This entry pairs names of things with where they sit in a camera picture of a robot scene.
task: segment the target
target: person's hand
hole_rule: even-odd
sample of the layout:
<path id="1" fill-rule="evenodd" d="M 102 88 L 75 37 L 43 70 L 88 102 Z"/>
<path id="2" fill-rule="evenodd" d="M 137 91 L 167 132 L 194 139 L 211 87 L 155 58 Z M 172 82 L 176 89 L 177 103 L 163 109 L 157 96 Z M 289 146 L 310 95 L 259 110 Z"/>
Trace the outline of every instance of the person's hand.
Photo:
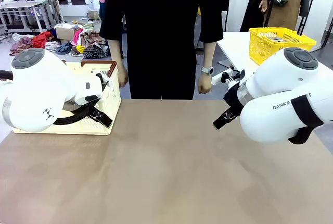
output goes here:
<path id="1" fill-rule="evenodd" d="M 206 94 L 212 91 L 212 77 L 206 73 L 202 73 L 198 82 L 199 94 Z"/>
<path id="2" fill-rule="evenodd" d="M 129 82 L 129 74 L 123 65 L 117 68 L 119 87 L 123 88 Z"/>
<path id="3" fill-rule="evenodd" d="M 267 8 L 268 8 L 268 2 L 267 0 L 263 0 L 261 1 L 259 8 L 261 8 L 261 12 L 264 13 L 266 12 Z"/>

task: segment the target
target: basket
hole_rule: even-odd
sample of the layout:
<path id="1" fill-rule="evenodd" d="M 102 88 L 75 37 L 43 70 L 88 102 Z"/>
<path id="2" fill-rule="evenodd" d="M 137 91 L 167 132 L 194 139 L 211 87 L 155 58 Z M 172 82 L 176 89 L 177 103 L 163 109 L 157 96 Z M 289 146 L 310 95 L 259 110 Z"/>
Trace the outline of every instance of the basket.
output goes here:
<path id="1" fill-rule="evenodd" d="M 296 31 L 286 28 L 255 28 L 250 29 L 250 58 L 261 65 L 269 57 L 282 48 L 298 47 L 310 51 L 316 41 L 306 35 L 297 35 Z M 278 37 L 285 43 L 273 41 L 270 38 Z"/>
<path id="2" fill-rule="evenodd" d="M 69 125 L 51 125 L 46 130 L 40 132 L 44 134 L 89 134 L 89 135 L 108 135 L 111 133 L 114 120 L 116 118 L 121 99 L 118 85 L 118 70 L 115 61 L 83 61 L 81 63 L 69 63 L 66 65 L 77 75 L 95 75 L 103 72 L 110 77 L 109 85 L 103 91 L 102 97 L 96 104 L 96 108 L 104 112 L 112 119 L 110 128 L 104 127 L 99 122 L 86 117 L 81 121 Z M 60 117 L 73 115 L 68 111 L 62 111 Z M 19 129 L 13 129 L 14 133 L 26 133 Z"/>

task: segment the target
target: gray joint cap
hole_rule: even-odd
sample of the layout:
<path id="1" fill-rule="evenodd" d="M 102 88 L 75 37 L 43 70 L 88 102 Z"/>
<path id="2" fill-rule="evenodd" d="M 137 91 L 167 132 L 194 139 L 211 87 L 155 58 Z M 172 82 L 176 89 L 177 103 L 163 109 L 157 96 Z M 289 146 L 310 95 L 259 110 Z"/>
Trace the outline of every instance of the gray joint cap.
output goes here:
<path id="1" fill-rule="evenodd" d="M 285 57 L 295 66 L 301 69 L 316 69 L 318 60 L 310 52 L 301 48 L 286 48 Z"/>
<path id="2" fill-rule="evenodd" d="M 45 55 L 42 48 L 30 48 L 18 54 L 11 62 L 13 68 L 26 69 L 38 63 Z"/>

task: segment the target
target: person in black clothing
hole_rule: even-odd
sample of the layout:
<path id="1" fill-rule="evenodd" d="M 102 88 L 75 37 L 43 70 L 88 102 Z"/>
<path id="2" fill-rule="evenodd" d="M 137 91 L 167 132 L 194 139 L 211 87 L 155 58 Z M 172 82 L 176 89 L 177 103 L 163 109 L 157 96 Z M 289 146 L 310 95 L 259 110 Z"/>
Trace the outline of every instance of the person in black clothing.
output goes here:
<path id="1" fill-rule="evenodd" d="M 109 41 L 117 62 L 119 85 L 130 80 L 133 99 L 193 99 L 196 75 L 194 25 L 202 14 L 200 40 L 204 67 L 212 66 L 216 41 L 223 38 L 220 0 L 106 0 L 100 35 Z M 120 55 L 119 23 L 126 16 L 127 71 Z M 174 53 L 167 50 L 172 43 Z M 202 73 L 199 93 L 211 90 L 211 77 Z"/>

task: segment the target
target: cream plastic basket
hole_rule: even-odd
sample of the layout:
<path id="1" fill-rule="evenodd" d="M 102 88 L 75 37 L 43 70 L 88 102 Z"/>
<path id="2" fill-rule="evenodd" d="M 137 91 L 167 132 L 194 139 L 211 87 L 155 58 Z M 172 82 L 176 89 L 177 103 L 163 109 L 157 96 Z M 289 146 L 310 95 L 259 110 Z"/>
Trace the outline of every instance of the cream plastic basket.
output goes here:
<path id="1" fill-rule="evenodd" d="M 95 122 L 89 117 L 84 118 L 69 125 L 52 125 L 48 129 L 40 132 L 44 134 L 91 134 L 91 135 L 108 135 L 111 133 L 116 115 L 121 103 L 120 91 L 118 85 L 118 70 L 115 61 L 83 61 L 81 63 L 66 63 L 75 74 L 91 74 L 103 72 L 110 77 L 110 87 L 106 86 L 102 98 L 96 104 L 96 108 L 104 112 L 112 119 L 110 128 L 104 127 L 99 122 Z M 60 117 L 71 116 L 72 113 L 62 111 Z M 14 133 L 26 133 L 19 129 L 14 129 Z"/>

